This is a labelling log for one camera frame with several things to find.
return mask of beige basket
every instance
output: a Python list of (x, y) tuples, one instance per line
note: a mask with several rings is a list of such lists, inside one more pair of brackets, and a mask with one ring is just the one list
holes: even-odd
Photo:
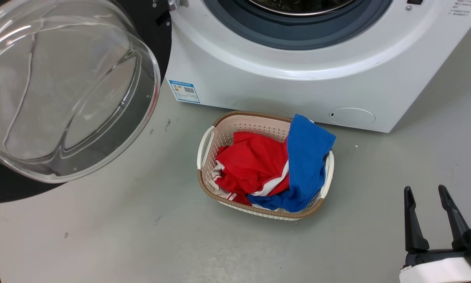
[(335, 162), (333, 152), (331, 151), (326, 158), (326, 180), (323, 187), (312, 199), (310, 204), (303, 211), (297, 213), (290, 213), (282, 208), (270, 211), (265, 208), (246, 206), (245, 204), (239, 204), (238, 202), (224, 199), (214, 193), (216, 189), (210, 183), (211, 172), (216, 166), (218, 148), (232, 145), (234, 132), (248, 131), (262, 134), (282, 143), (288, 136), (290, 123), (291, 119), (289, 118), (244, 111), (233, 111), (218, 119), (203, 135), (197, 154), (197, 174), (203, 191), (209, 197), (212, 197), (225, 206), (230, 206), (239, 211), (262, 217), (293, 221), (302, 219), (316, 212), (328, 194), (331, 180), (333, 179)]

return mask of washing machine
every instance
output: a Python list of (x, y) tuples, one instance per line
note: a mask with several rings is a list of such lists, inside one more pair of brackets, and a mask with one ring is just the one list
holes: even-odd
[(188, 2), (171, 13), (177, 100), (380, 132), (471, 27), (471, 0)]
[(0, 0), (0, 202), (113, 161), (163, 82), (389, 132), (469, 27), (471, 0)]

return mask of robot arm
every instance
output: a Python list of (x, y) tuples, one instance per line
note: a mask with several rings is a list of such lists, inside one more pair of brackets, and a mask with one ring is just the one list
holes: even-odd
[(471, 229), (445, 186), (438, 186), (442, 207), (447, 211), (454, 236), (452, 249), (430, 250), (422, 236), (412, 189), (406, 187), (405, 249), (408, 252), (400, 272), (401, 283), (471, 282)]

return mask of brown basket rim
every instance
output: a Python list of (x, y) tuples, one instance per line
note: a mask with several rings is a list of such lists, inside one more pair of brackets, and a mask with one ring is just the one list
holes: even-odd
[[(227, 113), (226, 115), (222, 116), (221, 118), (219, 118), (218, 120), (216, 120), (216, 122), (214, 122), (213, 126), (216, 127), (224, 119), (226, 119), (228, 117), (231, 117), (231, 116), (235, 116), (235, 115), (244, 115), (244, 116), (252, 116), (252, 117), (259, 117), (259, 118), (268, 118), (268, 119), (274, 119), (274, 120), (279, 120), (279, 121), (288, 122), (288, 123), (291, 123), (291, 120), (292, 120), (291, 118), (285, 118), (285, 117), (276, 116), (276, 115), (269, 115), (269, 114), (262, 114), (262, 113), (257, 113), (257, 112), (231, 111), (231, 112)], [(261, 213), (261, 214), (265, 214), (265, 215), (271, 215), (271, 216), (274, 216), (274, 217), (285, 217), (285, 218), (293, 218), (293, 219), (301, 219), (301, 218), (304, 218), (304, 217), (308, 217), (308, 216), (312, 215), (314, 212), (316, 212), (319, 209), (319, 207), (323, 204), (323, 201), (324, 201), (324, 198), (321, 197), (312, 208), (310, 208), (308, 211), (306, 211), (304, 213), (283, 213), (283, 212), (278, 212), (278, 211), (268, 211), (268, 210), (265, 210), (265, 209), (255, 208), (253, 206), (247, 206), (245, 204), (240, 204), (236, 201), (224, 199), (223, 197), (219, 197), (217, 195), (214, 195), (205, 186), (205, 184), (202, 180), (202, 170), (200, 170), (200, 169), (197, 170), (197, 177), (199, 179), (199, 184), (200, 184), (202, 190), (209, 197), (211, 197), (211, 198), (213, 198), (213, 199), (215, 199), (219, 202), (223, 202), (224, 204), (228, 204), (230, 206), (235, 206), (237, 208), (241, 208), (241, 209), (244, 209), (244, 210), (247, 210), (247, 211), (252, 211), (254, 213)]]

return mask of white washing machine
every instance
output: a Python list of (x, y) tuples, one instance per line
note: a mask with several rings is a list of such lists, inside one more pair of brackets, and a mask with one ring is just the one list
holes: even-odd
[(471, 0), (190, 0), (171, 16), (179, 101), (390, 132), (471, 27)]

